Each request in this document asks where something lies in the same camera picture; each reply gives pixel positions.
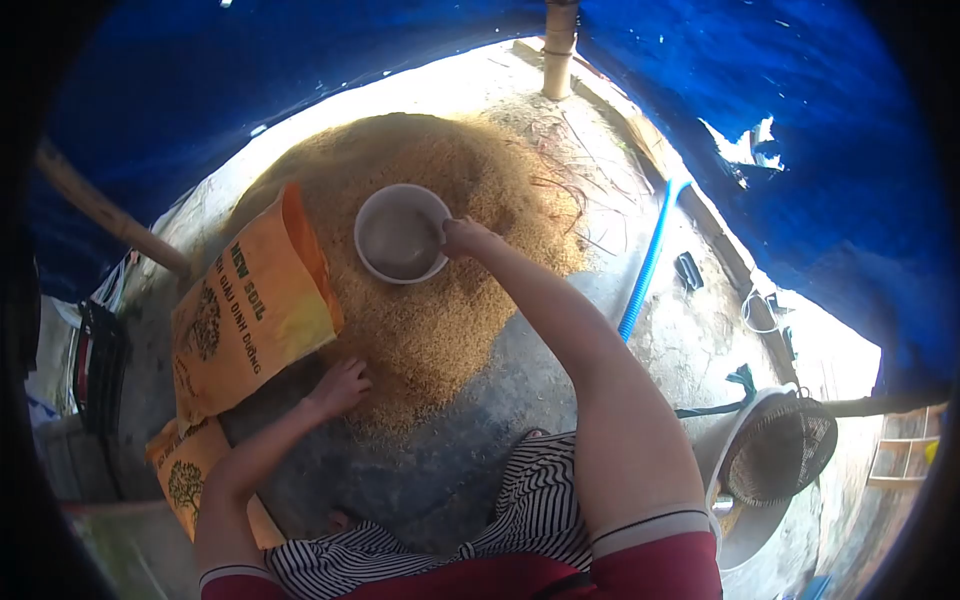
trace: red shirt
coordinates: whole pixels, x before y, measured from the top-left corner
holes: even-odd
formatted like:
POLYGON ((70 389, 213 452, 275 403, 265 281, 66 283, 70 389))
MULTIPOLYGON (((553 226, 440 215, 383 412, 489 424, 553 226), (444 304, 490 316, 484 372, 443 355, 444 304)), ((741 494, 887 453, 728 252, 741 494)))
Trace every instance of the red shirt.
MULTIPOLYGON (((593 561, 588 588, 569 589, 551 600, 720 600, 720 572, 713 534, 694 532, 614 552, 593 561)), ((344 600, 528 600, 577 570, 536 554, 505 554, 446 564, 420 575, 360 586, 344 600)), ((227 575, 204 586, 202 600, 282 600, 279 584, 254 575, 227 575)))

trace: right hand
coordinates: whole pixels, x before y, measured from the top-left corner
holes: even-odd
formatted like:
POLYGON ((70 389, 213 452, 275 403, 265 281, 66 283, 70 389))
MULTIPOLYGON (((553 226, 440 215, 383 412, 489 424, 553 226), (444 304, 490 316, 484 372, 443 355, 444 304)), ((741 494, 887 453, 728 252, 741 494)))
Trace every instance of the right hand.
POLYGON ((440 251, 453 259, 475 256, 484 245, 503 239, 469 217, 444 221, 444 235, 440 251))

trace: red sleeve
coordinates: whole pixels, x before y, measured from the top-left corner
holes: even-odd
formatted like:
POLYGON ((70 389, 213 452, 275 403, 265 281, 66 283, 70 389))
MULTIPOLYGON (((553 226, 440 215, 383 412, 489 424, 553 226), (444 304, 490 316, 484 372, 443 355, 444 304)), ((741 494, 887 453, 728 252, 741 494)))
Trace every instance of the red sleeve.
POLYGON ((206 582, 201 600, 287 600, 276 582, 255 575, 226 575, 206 582))
POLYGON ((620 550, 593 561, 590 600, 720 600, 712 533, 692 532, 620 550))

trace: cloth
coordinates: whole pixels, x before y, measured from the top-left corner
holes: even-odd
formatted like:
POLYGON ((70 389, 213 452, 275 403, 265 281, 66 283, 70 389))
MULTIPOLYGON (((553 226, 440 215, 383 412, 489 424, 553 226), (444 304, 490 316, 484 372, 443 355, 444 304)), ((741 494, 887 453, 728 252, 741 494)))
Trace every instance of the cloth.
POLYGON ((611 532, 606 553, 594 560, 600 544, 591 551, 573 490, 574 443, 574 434, 559 434, 518 444, 496 500, 495 521, 452 556, 412 553, 379 525, 363 521, 348 532, 267 550, 269 572, 210 571, 201 580, 202 597, 530 598, 593 568, 593 585, 575 582, 574 589, 546 597, 637 597, 636 589, 648 588, 650 597, 666 597, 660 594, 669 590, 671 598, 719 598, 715 540, 702 506, 669 507, 611 532), (655 564, 669 568, 646 568, 653 555, 655 564), (246 586, 253 579, 255 585, 246 586), (274 587, 266 590, 263 582, 271 581, 274 587))

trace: yellow sack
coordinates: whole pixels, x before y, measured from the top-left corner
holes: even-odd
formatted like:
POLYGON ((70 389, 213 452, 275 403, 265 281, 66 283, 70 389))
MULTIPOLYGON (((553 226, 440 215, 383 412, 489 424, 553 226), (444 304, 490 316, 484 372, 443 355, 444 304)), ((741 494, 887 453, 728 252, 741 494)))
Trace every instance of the yellow sack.
MULTIPOLYGON (((214 418, 201 420, 183 436, 177 431, 177 420, 171 420, 147 444, 146 460, 154 464, 163 495, 190 541, 197 528, 204 480, 228 452, 230 444, 214 418)), ((286 542, 256 495, 247 504, 247 519, 261 550, 286 542)))
POLYGON ((177 305, 172 325, 181 433, 336 339, 343 313, 297 184, 233 238, 177 305))

